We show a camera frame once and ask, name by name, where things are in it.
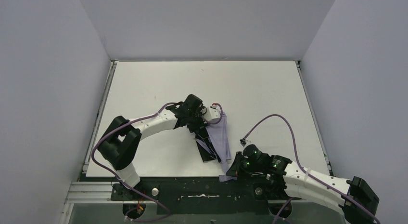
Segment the lavender folding umbrella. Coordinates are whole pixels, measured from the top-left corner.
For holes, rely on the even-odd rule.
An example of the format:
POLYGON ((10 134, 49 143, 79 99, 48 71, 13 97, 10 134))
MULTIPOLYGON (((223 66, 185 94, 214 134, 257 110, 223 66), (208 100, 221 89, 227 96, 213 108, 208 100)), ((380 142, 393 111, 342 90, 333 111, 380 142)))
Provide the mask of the lavender folding umbrella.
POLYGON ((196 132, 194 139, 203 162, 216 160, 220 164, 223 174, 218 177, 221 182, 237 180, 235 176, 226 175, 230 169, 228 161, 231 160, 226 113, 222 114, 218 124, 209 125, 196 132))

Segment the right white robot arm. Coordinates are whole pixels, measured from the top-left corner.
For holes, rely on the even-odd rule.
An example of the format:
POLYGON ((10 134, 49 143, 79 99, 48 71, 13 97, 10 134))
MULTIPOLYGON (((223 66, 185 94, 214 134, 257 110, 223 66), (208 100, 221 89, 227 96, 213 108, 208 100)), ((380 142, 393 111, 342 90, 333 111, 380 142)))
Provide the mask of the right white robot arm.
POLYGON ((234 178, 258 177, 284 196, 300 198, 341 214, 350 224, 376 224, 379 198, 360 178, 338 178, 301 167, 289 158, 247 145, 226 172, 234 178))

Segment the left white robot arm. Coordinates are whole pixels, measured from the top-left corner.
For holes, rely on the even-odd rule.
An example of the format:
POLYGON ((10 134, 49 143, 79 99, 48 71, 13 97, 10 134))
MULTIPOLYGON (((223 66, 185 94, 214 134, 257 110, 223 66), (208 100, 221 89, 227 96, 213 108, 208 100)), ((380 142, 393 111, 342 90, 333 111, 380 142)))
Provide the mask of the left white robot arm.
POLYGON ((134 188, 141 181, 133 165, 139 143, 162 131, 184 126, 190 132, 203 128, 206 125, 203 107, 202 100, 190 94, 185 101, 166 103, 146 117, 135 120, 115 117, 94 146, 91 158, 98 166, 113 173, 123 185, 134 188))

